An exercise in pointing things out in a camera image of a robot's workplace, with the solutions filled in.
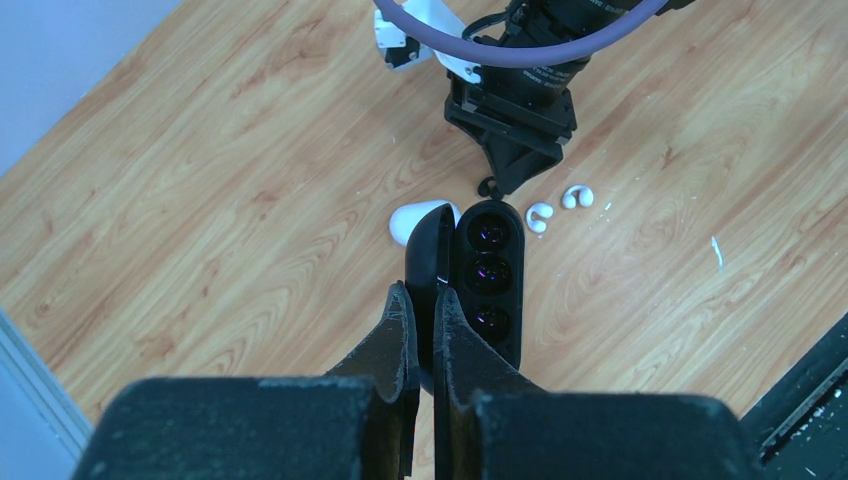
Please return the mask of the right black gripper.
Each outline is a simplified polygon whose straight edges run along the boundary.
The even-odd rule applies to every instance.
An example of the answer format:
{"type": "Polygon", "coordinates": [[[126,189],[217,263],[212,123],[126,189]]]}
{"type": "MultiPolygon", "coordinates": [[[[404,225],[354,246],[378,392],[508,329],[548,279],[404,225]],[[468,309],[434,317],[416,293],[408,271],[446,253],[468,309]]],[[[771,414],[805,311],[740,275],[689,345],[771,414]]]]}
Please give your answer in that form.
{"type": "Polygon", "coordinates": [[[504,196],[563,160],[563,147],[577,129],[569,90],[550,104],[528,105],[454,73],[448,78],[445,120],[481,147],[504,196]]]}

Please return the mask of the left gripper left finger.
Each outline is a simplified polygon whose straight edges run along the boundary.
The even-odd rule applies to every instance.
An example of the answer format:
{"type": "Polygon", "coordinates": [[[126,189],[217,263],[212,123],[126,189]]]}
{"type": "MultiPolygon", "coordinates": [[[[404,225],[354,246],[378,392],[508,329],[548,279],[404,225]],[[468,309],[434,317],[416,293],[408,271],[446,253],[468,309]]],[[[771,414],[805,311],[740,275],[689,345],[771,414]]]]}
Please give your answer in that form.
{"type": "Polygon", "coordinates": [[[420,398],[410,296],[320,376],[154,377],[96,426],[77,479],[402,479],[420,398]]]}

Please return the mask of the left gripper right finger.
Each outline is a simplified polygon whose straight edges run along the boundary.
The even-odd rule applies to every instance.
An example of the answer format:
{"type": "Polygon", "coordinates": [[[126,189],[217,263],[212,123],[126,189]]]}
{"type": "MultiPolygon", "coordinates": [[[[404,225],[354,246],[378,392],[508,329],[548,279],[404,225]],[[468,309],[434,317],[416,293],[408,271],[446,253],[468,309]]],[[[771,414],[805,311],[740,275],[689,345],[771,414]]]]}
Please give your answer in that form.
{"type": "Polygon", "coordinates": [[[547,391],[467,324],[443,290],[434,320],[439,479],[761,479],[740,421],[689,394],[547,391]]]}

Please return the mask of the black earbud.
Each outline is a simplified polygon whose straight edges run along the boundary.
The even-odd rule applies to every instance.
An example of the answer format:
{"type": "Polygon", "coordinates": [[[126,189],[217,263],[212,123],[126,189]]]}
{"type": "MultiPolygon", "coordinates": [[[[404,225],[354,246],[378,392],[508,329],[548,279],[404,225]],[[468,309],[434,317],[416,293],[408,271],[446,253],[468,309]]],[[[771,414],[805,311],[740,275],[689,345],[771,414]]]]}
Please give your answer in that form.
{"type": "Polygon", "coordinates": [[[486,177],[478,184],[477,195],[481,198],[489,198],[495,201],[501,201],[504,198],[504,194],[500,191],[494,176],[486,177]]]}

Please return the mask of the black charging case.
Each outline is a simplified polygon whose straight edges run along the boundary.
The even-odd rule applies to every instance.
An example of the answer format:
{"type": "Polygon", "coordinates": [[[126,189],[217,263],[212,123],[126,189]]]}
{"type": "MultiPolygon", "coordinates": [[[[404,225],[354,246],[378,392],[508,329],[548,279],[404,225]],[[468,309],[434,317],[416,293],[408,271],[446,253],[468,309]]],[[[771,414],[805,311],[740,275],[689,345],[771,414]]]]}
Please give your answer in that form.
{"type": "Polygon", "coordinates": [[[455,223],[451,207],[444,205],[419,222],[404,248],[424,390],[433,390],[435,307],[444,287],[457,293],[467,324],[507,363],[519,367],[525,235],[517,211],[505,202],[485,200],[461,212],[455,223]]]}

